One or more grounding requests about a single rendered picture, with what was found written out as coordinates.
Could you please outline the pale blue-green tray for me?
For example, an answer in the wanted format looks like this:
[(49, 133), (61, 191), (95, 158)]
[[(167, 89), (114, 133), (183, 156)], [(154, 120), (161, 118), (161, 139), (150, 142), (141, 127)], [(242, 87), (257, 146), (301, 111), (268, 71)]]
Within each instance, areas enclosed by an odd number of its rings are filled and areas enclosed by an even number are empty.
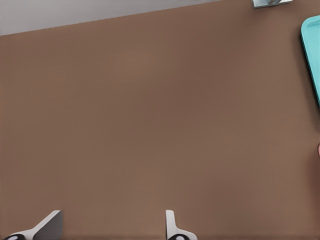
[(317, 103), (320, 107), (320, 15), (307, 18), (302, 23), (300, 32)]

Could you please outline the silver frame post foot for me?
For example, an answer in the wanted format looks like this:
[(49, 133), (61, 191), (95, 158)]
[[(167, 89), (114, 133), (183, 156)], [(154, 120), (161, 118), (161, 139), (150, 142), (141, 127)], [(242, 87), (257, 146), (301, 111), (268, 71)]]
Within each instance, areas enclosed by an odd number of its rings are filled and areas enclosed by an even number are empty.
[(254, 9), (273, 7), (291, 3), (293, 0), (251, 0)]

